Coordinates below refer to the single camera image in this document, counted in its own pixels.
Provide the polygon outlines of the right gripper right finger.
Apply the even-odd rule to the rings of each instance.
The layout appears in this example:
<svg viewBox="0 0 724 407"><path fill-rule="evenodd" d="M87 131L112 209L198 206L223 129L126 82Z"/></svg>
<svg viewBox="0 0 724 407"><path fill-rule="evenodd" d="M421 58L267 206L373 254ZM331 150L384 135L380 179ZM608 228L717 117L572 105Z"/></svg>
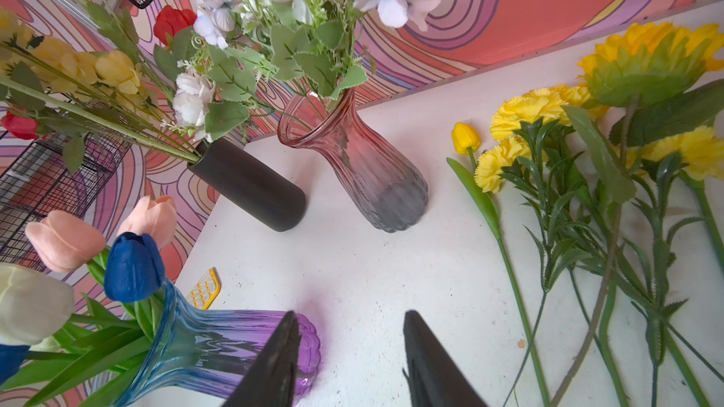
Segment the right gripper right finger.
<svg viewBox="0 0 724 407"><path fill-rule="evenodd" d="M419 312L405 313L403 335L412 406L486 407Z"/></svg>

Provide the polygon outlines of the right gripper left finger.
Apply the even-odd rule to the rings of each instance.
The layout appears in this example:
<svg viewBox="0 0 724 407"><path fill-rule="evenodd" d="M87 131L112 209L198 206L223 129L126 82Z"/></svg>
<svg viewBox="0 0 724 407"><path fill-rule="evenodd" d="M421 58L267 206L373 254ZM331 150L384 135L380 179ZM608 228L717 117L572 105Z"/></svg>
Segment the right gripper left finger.
<svg viewBox="0 0 724 407"><path fill-rule="evenodd" d="M292 406L300 342L298 318L288 311L222 406Z"/></svg>

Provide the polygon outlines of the purple glass tulip vase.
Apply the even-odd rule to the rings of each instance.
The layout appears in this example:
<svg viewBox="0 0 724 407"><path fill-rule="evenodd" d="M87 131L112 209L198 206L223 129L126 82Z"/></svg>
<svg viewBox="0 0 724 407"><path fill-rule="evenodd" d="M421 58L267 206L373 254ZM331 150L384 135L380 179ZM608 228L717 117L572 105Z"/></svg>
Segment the purple glass tulip vase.
<svg viewBox="0 0 724 407"><path fill-rule="evenodd" d="M199 310L170 281L164 282L163 290L165 305L158 333L134 380L114 405L130 406L168 386L226 401L286 312ZM302 314L296 317L301 342L294 401L309 393L322 363L315 326Z"/></svg>

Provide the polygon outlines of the yellow carnation stem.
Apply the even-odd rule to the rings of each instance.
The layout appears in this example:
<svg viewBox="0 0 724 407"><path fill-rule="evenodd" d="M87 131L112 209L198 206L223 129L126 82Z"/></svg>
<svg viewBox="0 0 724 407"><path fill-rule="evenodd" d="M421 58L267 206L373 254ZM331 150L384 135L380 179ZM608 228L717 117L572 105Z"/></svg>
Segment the yellow carnation stem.
<svg viewBox="0 0 724 407"><path fill-rule="evenodd" d="M528 350L532 359L535 376L537 377L538 388L544 406L550 405L550 394L542 369L541 361L535 343L535 328L532 326L524 304L520 285L513 268L512 261L508 254L507 246L503 240L503 231L500 222L501 213L497 209L493 196L499 193L503 186L503 168L511 167L519 156L530 156L530 149L520 137L510 137L501 141L493 149L480 154L477 158L477 165L474 172L474 180L488 199L488 206L485 209L484 217L488 227L497 240L503 263L507 271L514 298L518 307L518 313L522 320L522 327L528 342Z"/></svg>
<svg viewBox="0 0 724 407"><path fill-rule="evenodd" d="M530 236L540 261L540 280L550 292L567 269L584 264L603 267L608 227L586 177L577 166L581 154L571 149L575 135L569 111L597 122L607 108L585 84L531 90L504 102L494 113L490 135L496 145L520 137L530 156L503 168L503 186L516 188L533 209L537 231Z"/></svg>
<svg viewBox="0 0 724 407"><path fill-rule="evenodd" d="M686 302L669 301L667 297L670 289L669 270L676 262L673 240L684 226L703 223L716 259L719 263L723 262L723 237L705 189L708 178L723 178L723 141L716 136L714 128L703 125L693 131L633 149L627 153L627 158L639 164L632 178L646 193L644 200L636 199L633 204L652 230L650 252L632 241L627 242L644 276L641 297L645 303L636 303L635 308L647 322L646 341L652 361L652 405L657 404L659 369L666 356L671 355L697 405L708 406L710 401L678 347L686 341L670 327L672 317ZM666 226L669 198L677 180L682 181L694 195L699 213Z"/></svg>

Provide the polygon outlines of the sunflower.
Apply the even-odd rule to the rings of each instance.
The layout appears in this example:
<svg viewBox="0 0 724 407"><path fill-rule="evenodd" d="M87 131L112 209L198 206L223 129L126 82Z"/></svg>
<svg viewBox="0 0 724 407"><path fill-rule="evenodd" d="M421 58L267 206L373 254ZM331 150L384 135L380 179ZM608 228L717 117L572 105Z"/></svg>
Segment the sunflower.
<svg viewBox="0 0 724 407"><path fill-rule="evenodd" d="M581 61L592 98L607 111L591 122L570 110L576 133L569 137L569 145L581 154L577 166L592 189L608 232L601 269L584 264L571 268L598 275L601 284L583 344L556 389L553 404L567 394L594 342L601 344L605 359L611 358L607 328L615 294L627 295L633 307L645 303L641 297L643 271L627 242L650 252L652 230L634 205L636 199L644 200L646 193L633 181L639 164L627 158L627 153L703 125L714 128L723 109L723 84L701 79L722 69L718 58L722 47L723 35L715 24L693 30L671 23L635 24L607 38ZM674 316L670 327L686 341L678 345L686 358L694 347L673 325Z"/></svg>

